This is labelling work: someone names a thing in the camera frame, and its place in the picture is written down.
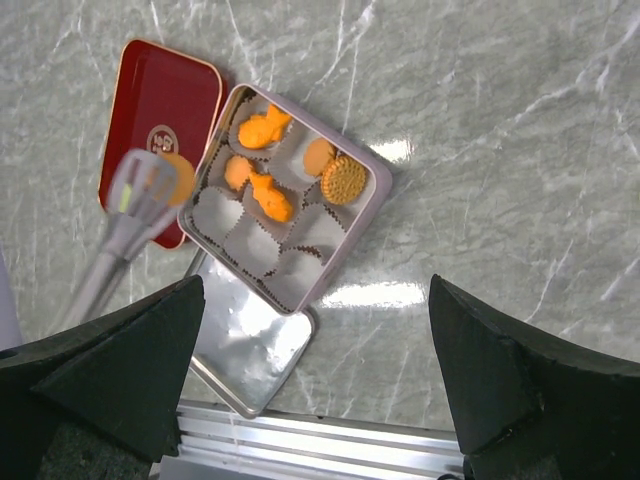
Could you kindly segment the orange scalloped cookie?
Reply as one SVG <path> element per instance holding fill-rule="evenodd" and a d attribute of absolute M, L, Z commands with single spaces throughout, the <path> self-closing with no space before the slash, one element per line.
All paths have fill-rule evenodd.
<path fill-rule="evenodd" d="M 233 155 L 226 163 L 224 179 L 231 190 L 239 192 L 253 172 L 253 163 L 248 158 Z"/>

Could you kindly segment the round waffle cookie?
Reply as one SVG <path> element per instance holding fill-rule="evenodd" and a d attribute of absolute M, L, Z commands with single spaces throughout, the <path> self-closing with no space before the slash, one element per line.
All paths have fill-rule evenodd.
<path fill-rule="evenodd" d="M 324 170 L 320 183 L 321 193 L 329 203 L 348 204 L 362 193 L 366 181 L 365 167 L 355 159 L 341 155 L 333 159 Z"/>

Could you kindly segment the green round cookie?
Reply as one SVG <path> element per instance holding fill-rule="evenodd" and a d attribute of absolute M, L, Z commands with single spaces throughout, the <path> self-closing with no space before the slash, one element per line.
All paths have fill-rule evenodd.
<path fill-rule="evenodd" d="M 127 211 L 128 208 L 128 204 L 130 201 L 130 197 L 132 194 L 132 187 L 130 184 L 125 184 L 123 186 L 122 189 L 122 193 L 121 193 L 121 197 L 120 197 L 120 202 L 119 202 L 119 208 L 118 211 L 120 213 L 125 213 Z"/>

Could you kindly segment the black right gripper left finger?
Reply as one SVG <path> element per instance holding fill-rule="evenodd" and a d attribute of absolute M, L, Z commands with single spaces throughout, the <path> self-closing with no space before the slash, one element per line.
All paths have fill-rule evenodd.
<path fill-rule="evenodd" d="M 1 353 L 4 479 L 145 479 L 177 454 L 200 276 Z"/>

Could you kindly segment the grey metal tongs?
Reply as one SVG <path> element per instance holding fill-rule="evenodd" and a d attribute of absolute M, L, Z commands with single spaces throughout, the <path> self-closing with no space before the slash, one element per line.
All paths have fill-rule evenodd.
<path fill-rule="evenodd" d="M 132 194 L 127 211 L 120 213 L 125 184 L 131 185 Z M 74 327 L 101 314 L 131 262 L 176 220 L 182 207 L 172 200 L 177 193 L 188 198 L 190 188 L 169 160 L 143 149 L 124 155 L 109 188 L 104 236 L 70 299 L 56 315 L 56 327 Z"/>

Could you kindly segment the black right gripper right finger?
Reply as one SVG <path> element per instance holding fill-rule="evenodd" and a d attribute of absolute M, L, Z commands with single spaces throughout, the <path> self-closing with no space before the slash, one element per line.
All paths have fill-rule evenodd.
<path fill-rule="evenodd" d="M 428 305 L 472 478 L 638 478 L 638 363 L 506 315 L 439 275 Z"/>

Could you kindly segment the silver tin lid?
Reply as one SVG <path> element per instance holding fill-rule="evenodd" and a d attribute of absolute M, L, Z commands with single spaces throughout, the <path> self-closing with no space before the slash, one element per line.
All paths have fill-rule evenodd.
<path fill-rule="evenodd" d="M 186 275 L 201 277 L 205 298 L 190 368 L 226 405 L 253 419 L 293 372 L 315 334 L 314 318 L 277 312 L 202 250 Z"/>

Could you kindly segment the pink cookie tin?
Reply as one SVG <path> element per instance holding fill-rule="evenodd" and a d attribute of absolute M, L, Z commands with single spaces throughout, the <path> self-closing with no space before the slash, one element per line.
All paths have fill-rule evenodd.
<path fill-rule="evenodd" d="M 264 149 L 243 147 L 238 141 L 239 126 L 252 114 L 264 114 L 269 104 L 292 116 L 284 137 Z M 321 193 L 322 175 L 305 173 L 303 156 L 316 138 L 332 143 L 336 157 L 349 156 L 365 167 L 366 185 L 354 201 L 329 203 Z M 233 155 L 248 158 L 254 172 L 273 177 L 294 207 L 289 222 L 265 215 L 253 198 L 250 180 L 239 192 L 229 188 L 224 173 Z M 284 97 L 240 84 L 221 112 L 196 171 L 194 192 L 178 223 L 187 237 L 229 267 L 274 309 L 292 314 L 324 293 L 391 185 L 389 169 L 371 153 Z"/>

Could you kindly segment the orange fish cookie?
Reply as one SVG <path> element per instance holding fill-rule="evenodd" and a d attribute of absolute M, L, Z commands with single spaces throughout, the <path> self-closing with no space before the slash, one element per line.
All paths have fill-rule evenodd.
<path fill-rule="evenodd" d="M 264 149 L 282 140 L 291 120 L 291 115 L 269 104 L 264 114 L 252 114 L 239 126 L 238 141 L 248 149 Z"/>

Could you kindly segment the orange round cookie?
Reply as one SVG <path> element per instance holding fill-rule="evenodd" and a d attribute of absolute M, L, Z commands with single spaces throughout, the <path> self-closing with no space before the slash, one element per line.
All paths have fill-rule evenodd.
<path fill-rule="evenodd" d="M 312 177 L 321 176 L 336 157 L 336 147 L 325 138 L 314 139 L 303 156 L 304 171 Z"/>

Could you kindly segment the orange star cookie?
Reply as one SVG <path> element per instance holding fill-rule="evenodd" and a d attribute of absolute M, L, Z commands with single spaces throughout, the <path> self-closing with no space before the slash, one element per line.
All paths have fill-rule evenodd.
<path fill-rule="evenodd" d="M 253 198 L 267 217 L 280 223 L 289 222 L 294 216 L 294 207 L 268 174 L 252 172 L 249 180 L 253 187 Z"/>

